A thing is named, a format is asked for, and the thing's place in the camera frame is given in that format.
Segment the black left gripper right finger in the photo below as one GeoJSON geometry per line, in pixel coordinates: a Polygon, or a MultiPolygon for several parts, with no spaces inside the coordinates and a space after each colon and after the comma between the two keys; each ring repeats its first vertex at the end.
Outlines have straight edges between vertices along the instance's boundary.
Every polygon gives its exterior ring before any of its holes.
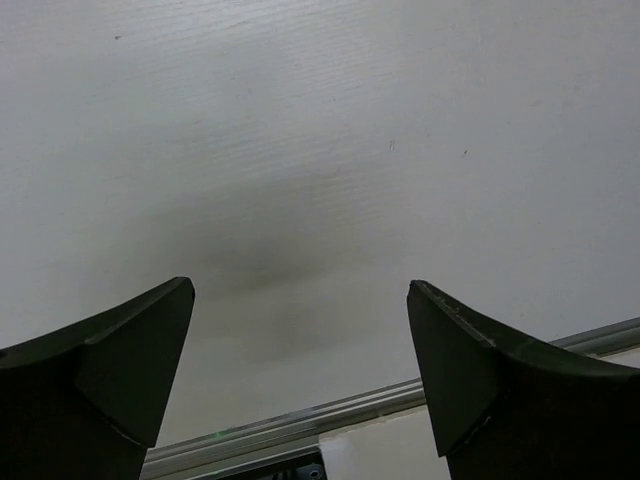
{"type": "Polygon", "coordinates": [[[411,336],[454,479],[635,479],[639,372],[573,353],[410,284],[411,336]]]}

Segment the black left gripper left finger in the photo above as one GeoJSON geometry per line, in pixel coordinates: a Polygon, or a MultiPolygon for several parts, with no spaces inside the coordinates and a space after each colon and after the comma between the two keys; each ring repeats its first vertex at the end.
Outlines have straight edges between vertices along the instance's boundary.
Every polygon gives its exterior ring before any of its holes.
{"type": "Polygon", "coordinates": [[[195,288],[175,277],[1,351],[4,479],[137,479],[156,445],[195,288]]]}

